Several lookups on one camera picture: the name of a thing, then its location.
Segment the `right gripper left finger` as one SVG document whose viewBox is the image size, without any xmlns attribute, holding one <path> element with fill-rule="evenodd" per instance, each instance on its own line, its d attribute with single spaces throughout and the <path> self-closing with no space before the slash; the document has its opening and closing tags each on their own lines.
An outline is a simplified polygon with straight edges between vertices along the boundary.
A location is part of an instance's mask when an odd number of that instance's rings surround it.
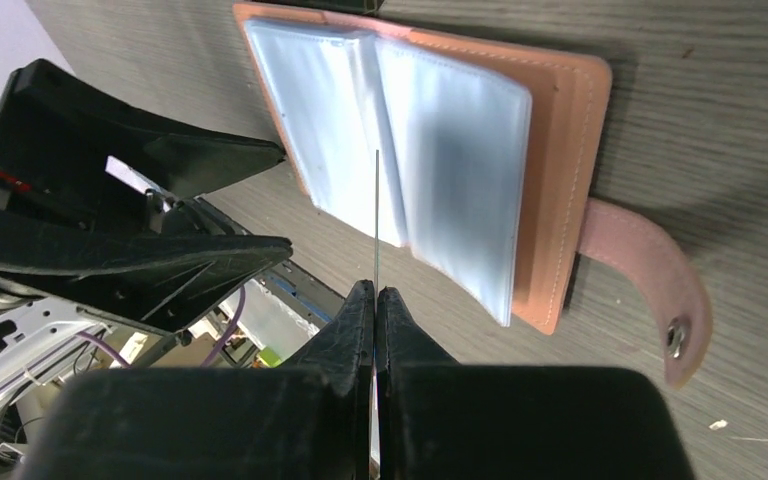
<svg viewBox="0 0 768 480">
<path fill-rule="evenodd" d="M 275 368 L 95 371 L 57 397 L 20 479 L 366 479 L 375 290 Z"/>
</svg>

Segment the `black credit card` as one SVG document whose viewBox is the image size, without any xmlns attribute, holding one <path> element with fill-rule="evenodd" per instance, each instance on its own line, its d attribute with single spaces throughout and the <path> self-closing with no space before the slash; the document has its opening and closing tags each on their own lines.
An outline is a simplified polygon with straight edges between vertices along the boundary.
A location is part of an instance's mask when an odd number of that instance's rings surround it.
<svg viewBox="0 0 768 480">
<path fill-rule="evenodd" d="M 378 312 L 378 286 L 379 286 L 379 271 L 380 271 L 380 150 L 375 150 L 375 185 L 374 185 L 374 258 L 373 258 L 373 333 L 376 333 L 377 312 Z M 372 435 L 371 444 L 373 446 L 372 452 L 378 454 L 378 458 L 375 460 L 376 467 L 376 479 L 382 478 L 382 454 L 381 454 L 381 425 L 380 425 L 380 412 L 379 412 L 379 395 L 377 387 L 377 350 L 374 350 L 374 370 L 372 380 L 372 393 L 374 397 L 373 415 L 372 420 L 374 424 L 374 434 Z"/>
<path fill-rule="evenodd" d="M 255 0 L 259 3 L 320 9 L 362 16 L 376 16 L 384 0 Z"/>
</svg>

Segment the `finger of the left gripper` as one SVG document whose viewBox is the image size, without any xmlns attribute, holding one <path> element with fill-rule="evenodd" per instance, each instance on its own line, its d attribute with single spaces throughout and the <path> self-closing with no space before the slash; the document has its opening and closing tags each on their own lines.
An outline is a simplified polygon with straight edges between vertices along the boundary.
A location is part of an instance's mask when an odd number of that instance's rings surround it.
<svg viewBox="0 0 768 480">
<path fill-rule="evenodd" d="M 292 253 L 283 237 L 90 233 L 0 210 L 0 287 L 157 334 L 190 327 Z"/>
<path fill-rule="evenodd" d="M 102 202 L 109 157 L 191 198 L 268 170 L 285 151 L 138 109 L 46 59 L 10 75 L 0 99 L 0 184 L 67 218 L 89 219 Z"/>
</svg>

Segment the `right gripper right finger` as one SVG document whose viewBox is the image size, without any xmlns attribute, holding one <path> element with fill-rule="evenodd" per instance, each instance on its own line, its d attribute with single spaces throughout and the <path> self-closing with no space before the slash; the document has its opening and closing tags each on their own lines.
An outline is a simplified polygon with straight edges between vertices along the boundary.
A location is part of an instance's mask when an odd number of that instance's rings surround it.
<svg viewBox="0 0 768 480">
<path fill-rule="evenodd" d="M 468 365 L 383 289 L 375 319 L 386 479 L 690 479 L 659 390 L 592 366 Z"/>
</svg>

